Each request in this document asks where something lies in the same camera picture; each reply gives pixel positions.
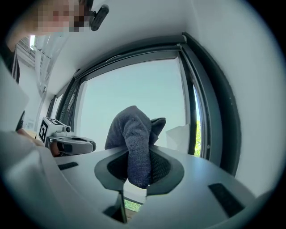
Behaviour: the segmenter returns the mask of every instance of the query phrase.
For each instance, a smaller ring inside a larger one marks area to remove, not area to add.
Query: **white robot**
[[[67,126],[56,119],[43,117],[39,137],[47,148],[51,142],[57,142],[61,156],[91,153],[96,144],[89,138],[77,137]]]

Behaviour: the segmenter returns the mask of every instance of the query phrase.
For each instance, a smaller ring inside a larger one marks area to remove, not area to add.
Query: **person's hand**
[[[24,137],[26,137],[27,139],[29,139],[31,142],[33,142],[36,146],[44,146],[44,144],[40,141],[40,140],[37,140],[37,139],[34,139],[32,138],[24,129],[19,129],[17,130],[17,133],[19,135],[22,135]]]
[[[19,135],[22,135],[22,136],[26,137],[27,139],[29,139],[29,140],[30,140],[31,142],[33,142],[36,146],[42,146],[42,147],[44,147],[44,144],[43,144],[41,141],[32,138],[24,129],[19,129],[19,130],[17,131],[17,133],[18,133]],[[57,142],[52,142],[52,143],[50,144],[50,151],[51,151],[53,157],[57,157],[57,156],[60,155]]]
[[[53,157],[57,157],[58,155],[60,155],[57,142],[52,142],[50,144],[50,151],[52,152]]]

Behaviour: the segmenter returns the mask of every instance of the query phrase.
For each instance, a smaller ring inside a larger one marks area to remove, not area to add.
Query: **black slot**
[[[122,195],[118,194],[116,204],[107,208],[103,213],[119,222],[127,223],[124,200]]]
[[[67,169],[70,169],[72,167],[76,167],[78,165],[79,164],[77,164],[76,162],[70,162],[67,164],[62,164],[62,165],[59,165],[59,170],[67,170]]]
[[[211,192],[214,194],[217,201],[223,207],[228,217],[233,217],[244,209],[244,206],[221,184],[209,185]]]

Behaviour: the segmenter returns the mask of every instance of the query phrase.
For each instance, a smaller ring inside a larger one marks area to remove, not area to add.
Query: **white wall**
[[[19,86],[29,97],[28,105],[25,108],[23,128],[34,130],[38,109],[41,103],[36,83],[36,72],[19,61],[20,80]]]
[[[186,0],[186,31],[225,73],[241,121],[236,178],[255,195],[272,189],[285,164],[285,62],[269,30],[243,2]]]
[[[100,29],[70,34],[59,54],[48,86],[52,94],[57,94],[78,68],[114,48],[185,30],[184,1],[100,0],[94,1],[93,8],[101,4],[108,4],[110,11]]]
[[[39,133],[39,129],[40,129],[43,117],[46,117],[46,115],[48,113],[50,102],[53,99],[53,96],[54,96],[53,94],[47,93],[47,95],[43,101],[43,104],[42,104],[42,107],[40,110],[40,114],[39,114],[39,118],[38,118],[37,128],[35,129],[35,131],[37,133]]]

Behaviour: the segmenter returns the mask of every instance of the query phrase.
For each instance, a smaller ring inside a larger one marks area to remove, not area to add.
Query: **person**
[[[78,31],[78,28],[84,26],[84,22],[89,20],[88,16],[92,5],[93,0],[38,0],[34,3],[11,29],[6,42],[0,47],[0,54],[17,83],[20,79],[20,68],[15,54],[16,44],[30,35],[62,32],[64,28]],[[17,133],[28,138],[37,146],[43,146],[41,141],[32,138],[22,128],[22,118],[18,123]],[[55,144],[51,149],[53,156],[59,155]]]

